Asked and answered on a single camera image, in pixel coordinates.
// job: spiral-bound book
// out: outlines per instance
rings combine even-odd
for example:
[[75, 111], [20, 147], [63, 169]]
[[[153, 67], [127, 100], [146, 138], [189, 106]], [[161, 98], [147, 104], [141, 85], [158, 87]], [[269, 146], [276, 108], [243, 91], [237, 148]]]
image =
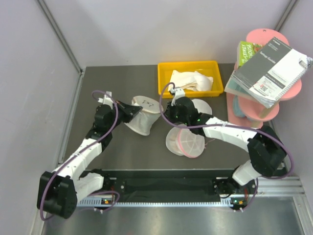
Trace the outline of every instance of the spiral-bound book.
[[311, 62], [305, 54], [273, 38], [230, 79], [270, 108], [307, 71]]

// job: wire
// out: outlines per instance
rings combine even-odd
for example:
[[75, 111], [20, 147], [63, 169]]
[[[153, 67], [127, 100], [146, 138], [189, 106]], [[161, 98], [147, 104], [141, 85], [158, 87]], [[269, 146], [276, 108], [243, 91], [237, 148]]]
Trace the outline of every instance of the wire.
[[[111, 210], [113, 208], [113, 206], [119, 201], [120, 194], [117, 191], [113, 191], [112, 190], [112, 191], [96, 192], [96, 193], [92, 193], [92, 194], [89, 195], [89, 196], [96, 196], [96, 195], [103, 195], [103, 194], [108, 194], [108, 193], [116, 194], [117, 198], [114, 200], [114, 202], [111, 204], [111, 206], [109, 206], [109, 207], [105, 208], [104, 210], [102, 210], [103, 212], [104, 211], [107, 212], [107, 211], [109, 211], [109, 210]], [[83, 208], [81, 210], [76, 210], [73, 215], [79, 214], [79, 213], [84, 212], [84, 211], [91, 211], [91, 210], [94, 210], [94, 209], [95, 209], [94, 207]], [[60, 226], [62, 226], [66, 222], [66, 219], [63, 219], [63, 221], [61, 223], [58, 223], [58, 224], [53, 224], [52, 221], [53, 221], [52, 219], [49, 220], [50, 226], [53, 229], [57, 229], [57, 228], [59, 228]]]
[[242, 209], [242, 211], [244, 212], [246, 209], [248, 209], [248, 207], [252, 204], [252, 202], [254, 201], [255, 195], [258, 193], [258, 188], [259, 188], [259, 179], [256, 178], [255, 179], [255, 189], [254, 189], [254, 193], [250, 199], [250, 201], [248, 202], [248, 204], [246, 205], [245, 208]]
[[[78, 152], [79, 154], [82, 154], [82, 153], [83, 153], [84, 151], [86, 151], [88, 148], [92, 147], [92, 146], [95, 145], [96, 143], [99, 143], [99, 142], [100, 142], [101, 140], [103, 140], [106, 136], [108, 136], [108, 134], [114, 129], [114, 127], [115, 127], [115, 125], [116, 125], [116, 123], [117, 123], [117, 119], [118, 119], [118, 108], [117, 108], [116, 101], [115, 101], [110, 95], [108, 95], [106, 92], [99, 91], [99, 90], [93, 91], [93, 92], [91, 93], [91, 95], [92, 95], [93, 98], [95, 98], [95, 97], [94, 97], [94, 94], [95, 94], [95, 93], [104, 94], [104, 95], [106, 95], [107, 97], [109, 97], [109, 98], [112, 100], [112, 102], [113, 102], [113, 104], [114, 104], [114, 107], [115, 107], [115, 120], [114, 120], [114, 123], [113, 123], [112, 127], [107, 131], [107, 133], [105, 133], [102, 137], [100, 137], [100, 138], [99, 138], [98, 140], [96, 140], [95, 142], [92, 142], [91, 144], [87, 145], [85, 148], [81, 149], [81, 150]], [[68, 164], [70, 164], [73, 160], [75, 160], [75, 159], [79, 156], [79, 154], [73, 156], [72, 158], [70, 158], [69, 160], [67, 160], [63, 165], [61, 165], [61, 167], [60, 167], [57, 171], [54, 172], [54, 174], [52, 175], [52, 177], [51, 177], [50, 180], [48, 181], [48, 183], [47, 183], [47, 185], [46, 185], [46, 187], [45, 187], [45, 189], [44, 189], [44, 193], [43, 193], [43, 196], [42, 196], [42, 198], [41, 198], [41, 202], [40, 202], [40, 218], [41, 218], [42, 221], [47, 221], [47, 220], [49, 220], [50, 218], [53, 217], [53, 215], [50, 216], [50, 217], [48, 217], [48, 218], [45, 218], [45, 217], [44, 217], [44, 202], [45, 202], [45, 198], [46, 198], [46, 196], [47, 196], [47, 192], [48, 192], [48, 190], [49, 190], [49, 188], [50, 188], [50, 186], [51, 186], [53, 180], [55, 179], [55, 177], [56, 177]]]
[[294, 160], [293, 160], [293, 156], [291, 154], [291, 152], [279, 141], [277, 140], [276, 138], [274, 138], [273, 136], [259, 130], [259, 129], [254, 129], [254, 128], [250, 128], [250, 127], [245, 127], [245, 126], [236, 126], [236, 125], [224, 125], [224, 124], [210, 124], [210, 125], [198, 125], [198, 126], [178, 126], [174, 123], [171, 123], [167, 118], [166, 116], [164, 115], [163, 111], [162, 111], [162, 99], [163, 99], [163, 94], [165, 92], [165, 89], [169, 86], [169, 85], [173, 85], [173, 88], [175, 88], [175, 84], [174, 82], [169, 82], [168, 84], [165, 85], [165, 87], [163, 88], [162, 92], [161, 92], [161, 95], [160, 95], [160, 99], [159, 99], [159, 108], [160, 108], [160, 113], [161, 113], [161, 116], [162, 118], [168, 123], [170, 124], [171, 126], [174, 126], [174, 127], [177, 127], [177, 128], [181, 128], [181, 129], [196, 129], [196, 128], [204, 128], [204, 127], [213, 127], [213, 126], [225, 126], [225, 127], [230, 127], [230, 128], [235, 128], [235, 129], [242, 129], [242, 130], [248, 130], [248, 131], [254, 131], [254, 132], [257, 132], [267, 138], [269, 138], [270, 140], [274, 141], [275, 143], [277, 143], [288, 155], [289, 159], [290, 159], [290, 169], [289, 171], [282, 175], [282, 176], [278, 176], [278, 177], [265, 177], [263, 176], [264, 178], [267, 178], [267, 179], [271, 179], [271, 180], [279, 180], [279, 179], [283, 179], [287, 176], [289, 176], [290, 174], [292, 174], [293, 170], [294, 170]]

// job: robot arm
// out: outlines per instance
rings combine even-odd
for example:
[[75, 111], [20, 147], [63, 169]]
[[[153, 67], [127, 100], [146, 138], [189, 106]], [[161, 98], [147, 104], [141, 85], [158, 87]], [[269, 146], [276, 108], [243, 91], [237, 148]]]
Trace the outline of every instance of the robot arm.
[[[219, 120], [209, 114], [199, 113], [193, 102], [185, 97], [183, 89], [172, 88], [170, 92], [174, 98], [168, 103], [164, 113], [170, 122], [184, 123], [187, 126], [219, 124], [220, 126], [195, 128], [190, 131], [197, 135], [234, 144], [249, 153], [250, 160], [240, 165], [234, 171], [232, 178], [228, 180], [232, 185], [240, 187], [260, 176], [273, 176], [286, 157], [286, 152], [270, 138], [252, 130], [234, 128], [236, 127], [234, 124]], [[279, 140], [269, 126], [263, 126], [260, 130]]]
[[[104, 139], [95, 143], [110, 130], [116, 115], [115, 109], [112, 108], [112, 101], [106, 95], [98, 102], [101, 105], [96, 108], [93, 126], [78, 149], [53, 172], [46, 171], [42, 174], [37, 199], [38, 209], [41, 201], [44, 200], [44, 211], [69, 218], [77, 202], [103, 188], [104, 177], [100, 174], [89, 173], [84, 178], [80, 178], [89, 163], [99, 156], [112, 140], [112, 133], [109, 133]], [[127, 105], [120, 101], [116, 103], [118, 119], [115, 127], [121, 122], [130, 122], [142, 109], [140, 106]], [[43, 199], [44, 190], [57, 171], [59, 172], [52, 180], [46, 197]]]

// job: yellow bin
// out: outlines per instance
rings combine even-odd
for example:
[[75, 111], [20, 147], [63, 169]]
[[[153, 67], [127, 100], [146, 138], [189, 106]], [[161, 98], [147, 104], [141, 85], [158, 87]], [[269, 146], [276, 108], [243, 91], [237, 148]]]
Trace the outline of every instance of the yellow bin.
[[[187, 97], [219, 96], [224, 91], [219, 66], [216, 61], [164, 62], [157, 65], [157, 85], [159, 95], [161, 95], [164, 86], [170, 82], [173, 70], [177, 70], [178, 72], [198, 71], [205, 76], [213, 77], [214, 80], [211, 91], [194, 92], [185, 89]], [[166, 89], [163, 98], [172, 97], [173, 96]]]

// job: pink shelf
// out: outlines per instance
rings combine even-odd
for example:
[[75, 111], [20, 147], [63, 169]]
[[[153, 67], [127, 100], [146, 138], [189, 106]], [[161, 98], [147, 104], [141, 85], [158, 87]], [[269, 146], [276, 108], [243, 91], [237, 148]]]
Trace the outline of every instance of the pink shelf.
[[258, 29], [255, 29], [255, 30], [249, 32], [248, 35], [246, 36], [246, 41], [250, 42], [250, 43], [265, 45], [273, 37], [276, 37], [280, 41], [283, 41], [284, 43], [289, 45], [287, 38], [283, 34], [277, 32], [273, 29], [269, 29], [269, 28], [258, 28]]
[[[289, 45], [289, 42], [284, 35], [282, 35], [281, 33], [275, 30], [268, 29], [268, 28], [259, 28], [259, 29], [255, 29], [249, 32], [246, 37], [246, 41], [265, 45], [273, 37], [276, 37], [279, 40]], [[294, 98], [297, 94], [299, 94], [299, 92], [301, 91], [301, 88], [302, 88], [302, 82], [301, 80], [299, 80], [291, 87], [291, 89], [286, 94], [284, 94], [281, 97], [281, 101]], [[232, 104], [233, 104], [234, 95], [226, 94], [226, 97], [227, 97], [227, 111], [229, 113], [228, 121], [237, 125], [251, 126], [252, 122], [249, 121], [247, 118], [236, 117], [233, 114]], [[239, 107], [241, 111], [250, 119], [255, 120], [255, 121], [260, 121], [261, 122], [260, 126], [263, 125], [262, 121], [272, 120], [279, 112], [279, 104], [277, 104], [265, 118], [260, 118], [259, 117], [260, 113], [265, 109], [265, 107], [262, 104], [252, 101], [252, 100], [245, 99], [243, 97], [239, 97], [238, 101], [239, 101]]]
[[274, 117], [276, 117], [276, 115], [279, 112], [279, 104], [276, 104], [273, 110], [271, 110], [271, 112], [265, 118], [260, 118], [259, 115], [265, 109], [265, 106], [255, 101], [245, 99], [242, 97], [238, 97], [238, 102], [239, 102], [239, 108], [241, 109], [241, 111], [248, 118], [255, 120], [255, 121], [270, 121]]
[[[234, 95], [230, 93], [226, 93], [226, 101], [227, 101], [227, 115], [228, 121], [232, 124], [236, 124], [239, 126], [251, 127], [252, 122], [245, 117], [236, 117], [233, 113], [233, 99]], [[263, 126], [263, 122], [259, 123], [257, 128], [261, 128]]]

